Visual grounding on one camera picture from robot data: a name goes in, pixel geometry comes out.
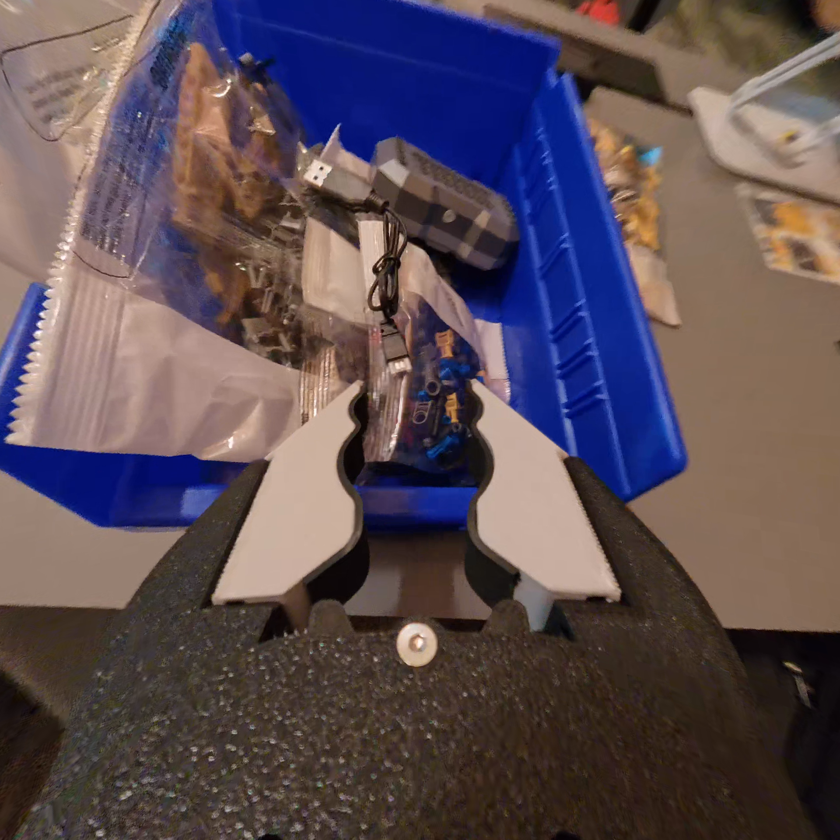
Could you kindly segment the yellow and grey sticker sheet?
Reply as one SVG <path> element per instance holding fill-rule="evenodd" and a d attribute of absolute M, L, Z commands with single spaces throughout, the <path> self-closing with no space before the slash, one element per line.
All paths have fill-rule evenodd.
<path fill-rule="evenodd" d="M 839 206 L 741 182 L 735 193 L 764 264 L 839 285 Z"/>

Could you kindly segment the clear bag of tan parts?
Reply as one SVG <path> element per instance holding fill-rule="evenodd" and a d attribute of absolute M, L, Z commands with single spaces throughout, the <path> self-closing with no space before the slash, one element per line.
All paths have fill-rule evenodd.
<path fill-rule="evenodd" d="M 216 11 L 146 2 L 62 140 L 2 126 L 2 262 L 46 286 L 8 445 L 248 462 L 301 424 L 303 131 Z"/>

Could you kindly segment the small bag of blue parts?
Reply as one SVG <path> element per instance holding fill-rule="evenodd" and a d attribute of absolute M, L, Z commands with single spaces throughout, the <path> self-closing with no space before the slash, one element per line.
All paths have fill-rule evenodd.
<path fill-rule="evenodd" d="M 471 425 L 476 405 L 468 383 L 480 381 L 503 402 L 511 399 L 508 365 L 495 322 L 474 320 L 471 343 L 421 295 L 403 293 L 395 323 L 410 367 L 394 372 L 381 335 L 370 342 L 368 420 L 360 483 L 384 487 L 474 487 L 477 468 Z"/>

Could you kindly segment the clear printed plastic bag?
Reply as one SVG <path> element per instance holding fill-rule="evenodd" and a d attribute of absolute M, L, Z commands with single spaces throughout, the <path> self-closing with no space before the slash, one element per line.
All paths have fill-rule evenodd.
<path fill-rule="evenodd" d="M 140 1 L 2 1 L 2 126 L 56 143 L 102 97 Z"/>

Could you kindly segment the bag of yellow parts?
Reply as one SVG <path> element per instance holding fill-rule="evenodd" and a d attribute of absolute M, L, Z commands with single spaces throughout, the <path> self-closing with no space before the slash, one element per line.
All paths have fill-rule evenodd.
<path fill-rule="evenodd" d="M 662 241 L 663 148 L 598 119 L 588 118 L 587 126 L 644 310 L 650 319 L 678 329 L 682 320 Z"/>

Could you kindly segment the blue plastic bin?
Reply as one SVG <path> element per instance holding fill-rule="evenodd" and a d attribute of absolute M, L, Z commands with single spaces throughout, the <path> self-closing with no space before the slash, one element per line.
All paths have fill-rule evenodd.
<path fill-rule="evenodd" d="M 686 468 L 581 101 L 571 76 L 555 68 L 557 45 L 407 2 L 215 8 L 228 50 L 272 59 L 269 76 L 301 124 L 292 184 L 306 217 L 302 249 L 311 217 L 360 249 L 369 365 L 377 331 L 388 368 L 410 368 L 395 317 L 412 291 L 471 343 L 472 321 L 500 324 L 505 403 L 620 499 Z M 409 238 L 373 191 L 375 146 L 392 137 L 507 198 L 520 239 L 502 266 L 476 269 Z M 302 305 L 301 267 L 298 285 Z M 2 410 L 45 297 L 46 284 L 28 289 L 2 348 Z M 463 526 L 476 486 L 363 485 L 363 450 L 357 458 L 353 482 L 372 530 Z M 107 529 L 185 527 L 251 461 L 18 449 L 2 440 L 2 475 Z"/>

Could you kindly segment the grey blocky remote control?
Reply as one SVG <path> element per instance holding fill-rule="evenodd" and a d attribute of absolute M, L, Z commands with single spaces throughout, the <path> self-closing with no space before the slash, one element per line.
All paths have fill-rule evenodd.
<path fill-rule="evenodd" d="M 479 270 L 502 266 L 520 235 L 506 197 L 407 143 L 379 142 L 373 191 L 398 216 L 409 238 Z"/>

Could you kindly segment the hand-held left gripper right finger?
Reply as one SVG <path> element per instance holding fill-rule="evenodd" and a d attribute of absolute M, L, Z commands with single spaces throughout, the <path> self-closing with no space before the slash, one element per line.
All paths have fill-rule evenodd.
<path fill-rule="evenodd" d="M 465 572 L 489 606 L 521 605 L 533 632 L 547 632 L 558 602 L 622 590 L 565 464 L 568 455 L 479 381 L 473 435 L 484 475 L 469 504 Z"/>

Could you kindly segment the white book stand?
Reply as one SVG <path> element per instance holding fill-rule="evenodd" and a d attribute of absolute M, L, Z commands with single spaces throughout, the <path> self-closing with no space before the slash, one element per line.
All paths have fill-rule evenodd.
<path fill-rule="evenodd" d="M 689 107 L 711 159 L 751 181 L 837 205 L 838 93 L 807 95 L 795 82 L 838 55 L 834 34 L 733 93 L 694 88 Z"/>

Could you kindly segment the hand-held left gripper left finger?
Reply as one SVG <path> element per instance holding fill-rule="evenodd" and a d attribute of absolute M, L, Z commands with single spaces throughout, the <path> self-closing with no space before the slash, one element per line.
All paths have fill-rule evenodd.
<path fill-rule="evenodd" d="M 270 455 L 212 593 L 215 606 L 271 604 L 307 624 L 308 584 L 348 555 L 363 530 L 361 498 L 344 467 L 361 431 L 355 406 L 364 383 L 348 385 Z"/>

